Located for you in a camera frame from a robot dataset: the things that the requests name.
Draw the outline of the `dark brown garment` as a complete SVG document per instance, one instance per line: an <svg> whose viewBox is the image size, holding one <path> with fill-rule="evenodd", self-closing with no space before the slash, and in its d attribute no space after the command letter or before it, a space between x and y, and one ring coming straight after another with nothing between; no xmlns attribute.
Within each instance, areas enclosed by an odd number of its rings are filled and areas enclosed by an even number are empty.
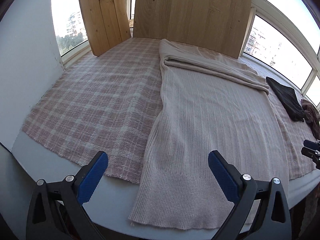
<svg viewBox="0 0 320 240"><path fill-rule="evenodd" d="M313 136L319 140L319 113L316 107L308 100L301 100L302 109L304 110L304 119Z"/></svg>

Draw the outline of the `black pants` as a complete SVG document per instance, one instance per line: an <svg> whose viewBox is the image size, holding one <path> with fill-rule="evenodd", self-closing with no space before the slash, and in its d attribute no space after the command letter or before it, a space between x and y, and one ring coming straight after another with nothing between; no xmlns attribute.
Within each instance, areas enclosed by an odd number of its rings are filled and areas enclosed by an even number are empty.
<svg viewBox="0 0 320 240"><path fill-rule="evenodd" d="M291 87L278 83L271 77L266 77L266 82L274 91L290 119L292 121L304 122L305 113L301 105L298 103L295 90Z"/></svg>

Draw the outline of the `cream knit garment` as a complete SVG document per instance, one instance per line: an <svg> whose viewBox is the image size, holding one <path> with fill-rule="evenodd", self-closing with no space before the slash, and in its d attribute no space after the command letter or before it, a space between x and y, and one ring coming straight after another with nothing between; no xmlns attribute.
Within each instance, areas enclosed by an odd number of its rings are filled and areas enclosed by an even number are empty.
<svg viewBox="0 0 320 240"><path fill-rule="evenodd" d="M129 219L161 228L215 229L232 209L208 166L217 150L240 173L289 187L283 136L255 70L214 51L159 43L163 108L151 129Z"/></svg>

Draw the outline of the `pink plaid table cloth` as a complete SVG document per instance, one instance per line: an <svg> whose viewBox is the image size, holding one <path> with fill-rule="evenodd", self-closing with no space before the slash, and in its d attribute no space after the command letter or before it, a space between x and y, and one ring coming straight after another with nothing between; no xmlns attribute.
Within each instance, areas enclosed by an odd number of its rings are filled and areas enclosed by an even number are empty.
<svg viewBox="0 0 320 240"><path fill-rule="evenodd" d="M148 138L163 108L160 40L131 38L103 55L85 56L33 108L23 132L57 155L85 165L97 151L110 160L106 174L140 183ZM289 180L315 169L301 155L310 128L292 122L272 90L268 98L279 124Z"/></svg>

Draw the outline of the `large light wooden board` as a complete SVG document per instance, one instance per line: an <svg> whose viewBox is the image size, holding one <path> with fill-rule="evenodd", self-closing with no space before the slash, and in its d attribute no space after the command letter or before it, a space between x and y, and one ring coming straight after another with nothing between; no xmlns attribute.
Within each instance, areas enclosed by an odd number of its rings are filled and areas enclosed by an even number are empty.
<svg viewBox="0 0 320 240"><path fill-rule="evenodd" d="M167 39L237 59L252 0L136 0L134 37Z"/></svg>

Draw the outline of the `knotty pine plank board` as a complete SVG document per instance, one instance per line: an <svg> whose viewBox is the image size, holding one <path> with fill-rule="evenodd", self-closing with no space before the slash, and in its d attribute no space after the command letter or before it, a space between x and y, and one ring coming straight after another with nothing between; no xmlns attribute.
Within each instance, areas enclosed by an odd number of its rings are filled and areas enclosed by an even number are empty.
<svg viewBox="0 0 320 240"><path fill-rule="evenodd" d="M125 0L79 0L89 45L100 56L131 37Z"/></svg>

